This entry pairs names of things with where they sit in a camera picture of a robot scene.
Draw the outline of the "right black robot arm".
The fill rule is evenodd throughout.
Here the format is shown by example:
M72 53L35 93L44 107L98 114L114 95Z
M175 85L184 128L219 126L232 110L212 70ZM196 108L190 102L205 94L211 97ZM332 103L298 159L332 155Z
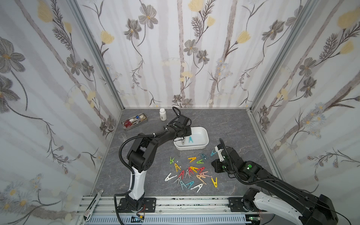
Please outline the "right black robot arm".
M315 196L277 178L261 165L244 161L222 139L215 147L218 159L212 162L216 173L227 173L250 188L241 199L246 212L266 211L297 225L336 225L339 222L330 198Z

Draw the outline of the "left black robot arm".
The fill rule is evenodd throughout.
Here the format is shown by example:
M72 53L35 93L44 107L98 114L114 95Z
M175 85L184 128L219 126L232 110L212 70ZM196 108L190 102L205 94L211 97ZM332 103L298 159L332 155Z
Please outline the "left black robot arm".
M130 184L125 197L126 209L139 212L144 208L144 183L147 170L152 166L158 147L169 141L180 141L192 135L192 120L179 108L172 107L176 117L152 134L140 133L124 141L119 148L119 159L130 171Z

